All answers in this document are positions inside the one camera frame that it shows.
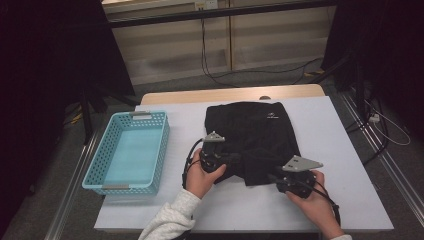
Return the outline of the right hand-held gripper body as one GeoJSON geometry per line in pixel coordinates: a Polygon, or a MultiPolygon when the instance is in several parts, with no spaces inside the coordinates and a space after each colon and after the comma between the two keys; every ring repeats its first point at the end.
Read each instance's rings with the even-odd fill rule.
{"type": "Polygon", "coordinates": [[[312,193],[316,177],[312,169],[321,168],[323,164],[301,156],[294,155],[285,165],[276,169],[277,174],[284,176],[283,186],[277,186],[282,192],[292,192],[298,197],[306,199],[312,193]]]}

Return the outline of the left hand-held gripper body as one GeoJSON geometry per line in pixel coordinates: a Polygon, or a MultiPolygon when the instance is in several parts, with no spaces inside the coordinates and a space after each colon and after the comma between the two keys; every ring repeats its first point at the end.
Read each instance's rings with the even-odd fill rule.
{"type": "Polygon", "coordinates": [[[230,155],[221,152],[223,143],[225,142],[224,137],[212,131],[202,142],[200,160],[204,171],[211,173],[216,171],[221,165],[230,163],[230,155]]]}

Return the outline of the black shorts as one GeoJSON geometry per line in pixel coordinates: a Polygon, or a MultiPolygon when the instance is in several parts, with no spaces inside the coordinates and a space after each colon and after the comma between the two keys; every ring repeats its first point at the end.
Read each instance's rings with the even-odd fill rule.
{"type": "Polygon", "coordinates": [[[218,184],[232,176],[246,186],[267,185],[277,166],[285,165],[300,151],[290,118],[282,103],[236,102],[210,106],[205,129],[225,138],[223,153],[238,153],[239,163],[231,163],[218,184]]]}

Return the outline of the light blue plastic basket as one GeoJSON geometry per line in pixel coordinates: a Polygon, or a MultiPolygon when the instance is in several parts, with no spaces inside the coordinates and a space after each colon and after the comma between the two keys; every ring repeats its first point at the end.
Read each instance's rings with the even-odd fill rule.
{"type": "Polygon", "coordinates": [[[82,187],[100,195],[157,194],[169,132],[164,111],[113,114],[82,187]]]}

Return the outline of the person's left hand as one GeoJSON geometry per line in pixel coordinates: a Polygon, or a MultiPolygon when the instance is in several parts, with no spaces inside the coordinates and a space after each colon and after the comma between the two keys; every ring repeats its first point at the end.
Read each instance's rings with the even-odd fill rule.
{"type": "Polygon", "coordinates": [[[188,167],[186,190],[202,199],[211,189],[214,182],[225,173],[227,166],[221,165],[214,172],[205,172],[200,163],[200,152],[200,148],[194,152],[192,163],[188,167]]]}

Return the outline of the person's right hand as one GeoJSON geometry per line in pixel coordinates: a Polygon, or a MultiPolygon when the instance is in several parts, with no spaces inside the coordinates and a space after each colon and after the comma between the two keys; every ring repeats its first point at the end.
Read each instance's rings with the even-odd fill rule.
{"type": "Polygon", "coordinates": [[[323,196],[316,192],[311,193],[307,199],[300,198],[292,192],[287,192],[286,195],[320,229],[327,240],[335,240],[344,235],[330,203],[323,196]]]}

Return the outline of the wooden table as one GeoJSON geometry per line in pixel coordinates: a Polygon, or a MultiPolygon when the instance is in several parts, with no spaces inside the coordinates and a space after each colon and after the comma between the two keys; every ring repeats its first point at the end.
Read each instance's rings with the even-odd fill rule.
{"type": "Polygon", "coordinates": [[[301,84],[148,93],[141,99],[141,104],[157,105],[218,101],[250,101],[259,100],[261,96],[269,96],[271,100],[274,100],[321,97],[324,95],[323,88],[318,84],[301,84]]]}

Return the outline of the black tripod stand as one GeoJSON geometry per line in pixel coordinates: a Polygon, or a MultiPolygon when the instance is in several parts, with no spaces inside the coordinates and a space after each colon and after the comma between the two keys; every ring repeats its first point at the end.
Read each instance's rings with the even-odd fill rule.
{"type": "Polygon", "coordinates": [[[138,105],[137,101],[130,99],[125,95],[119,94],[116,91],[108,89],[101,84],[84,83],[79,87],[79,90],[79,102],[82,110],[85,131],[85,145],[88,144],[89,140],[93,136],[90,108],[93,108],[96,112],[104,113],[108,108],[104,100],[105,96],[112,97],[113,99],[131,107],[138,105]]]}
{"type": "Polygon", "coordinates": [[[320,84],[329,76],[342,71],[345,68],[353,68],[353,78],[355,84],[355,103],[358,114],[362,120],[366,120],[366,105],[364,93],[364,72],[363,66],[354,54],[343,56],[337,63],[324,71],[323,74],[314,78],[311,84],[320,84]]]}

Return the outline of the black horizontal bar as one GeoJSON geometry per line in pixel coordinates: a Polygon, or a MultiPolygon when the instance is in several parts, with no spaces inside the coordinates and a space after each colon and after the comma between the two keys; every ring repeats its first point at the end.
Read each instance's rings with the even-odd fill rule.
{"type": "Polygon", "coordinates": [[[339,0],[295,0],[286,3],[275,3],[265,5],[253,5],[243,7],[229,7],[214,10],[201,10],[186,13],[165,14],[149,17],[122,18],[109,20],[108,26],[111,28],[133,27],[151,24],[171,23],[189,20],[200,20],[218,17],[230,17],[249,14],[260,14],[269,12],[303,10],[319,7],[336,6],[339,0]]]}

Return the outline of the black curtain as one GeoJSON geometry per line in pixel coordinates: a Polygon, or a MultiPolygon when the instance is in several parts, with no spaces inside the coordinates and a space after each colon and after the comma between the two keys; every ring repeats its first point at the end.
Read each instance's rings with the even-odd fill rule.
{"type": "Polygon", "coordinates": [[[424,141],[424,0],[338,0],[321,67],[349,53],[373,94],[424,141]]]}
{"type": "Polygon", "coordinates": [[[0,237],[50,159],[65,109],[131,95],[103,0],[0,0],[0,237]]]}

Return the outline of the metal floor rail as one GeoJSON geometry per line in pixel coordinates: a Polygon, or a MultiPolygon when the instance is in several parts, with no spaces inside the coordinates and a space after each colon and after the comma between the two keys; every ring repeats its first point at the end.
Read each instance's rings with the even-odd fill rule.
{"type": "Polygon", "coordinates": [[[83,145],[82,152],[78,158],[76,167],[73,171],[70,182],[66,188],[65,194],[60,201],[59,207],[48,228],[44,240],[61,240],[66,222],[73,208],[78,190],[84,178],[84,171],[87,168],[89,158],[93,154],[98,136],[92,136],[89,141],[83,145]]]}
{"type": "Polygon", "coordinates": [[[387,149],[382,149],[384,139],[380,139],[377,130],[371,124],[364,124],[356,110],[356,103],[353,98],[346,94],[341,94],[340,98],[349,110],[353,119],[357,122],[360,131],[367,139],[371,148],[377,153],[379,161],[391,177],[392,181],[400,191],[409,208],[417,218],[420,225],[424,228],[424,200],[411,185],[405,174],[401,171],[395,159],[387,149]]]}

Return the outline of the white wall socket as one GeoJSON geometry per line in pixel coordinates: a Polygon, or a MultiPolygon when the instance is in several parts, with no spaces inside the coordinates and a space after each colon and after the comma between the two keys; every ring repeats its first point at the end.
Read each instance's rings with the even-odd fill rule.
{"type": "Polygon", "coordinates": [[[194,7],[197,11],[213,10],[218,8],[218,0],[196,0],[194,7]]]}

